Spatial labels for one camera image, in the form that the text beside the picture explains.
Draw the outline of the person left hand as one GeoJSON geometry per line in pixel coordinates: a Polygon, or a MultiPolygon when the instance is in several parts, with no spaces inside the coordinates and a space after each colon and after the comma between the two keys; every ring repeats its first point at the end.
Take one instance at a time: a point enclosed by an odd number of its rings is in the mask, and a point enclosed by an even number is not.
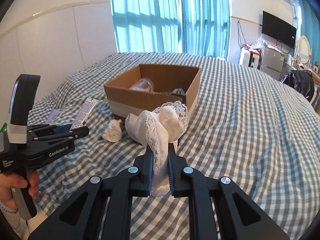
{"type": "Polygon", "coordinates": [[[28,180],[25,180],[22,176],[14,172],[1,173],[0,180],[1,202],[10,209],[17,209],[17,205],[11,191],[13,188],[24,189],[29,186],[29,195],[33,199],[37,199],[39,197],[40,178],[37,170],[34,170],[30,174],[28,180]]]}

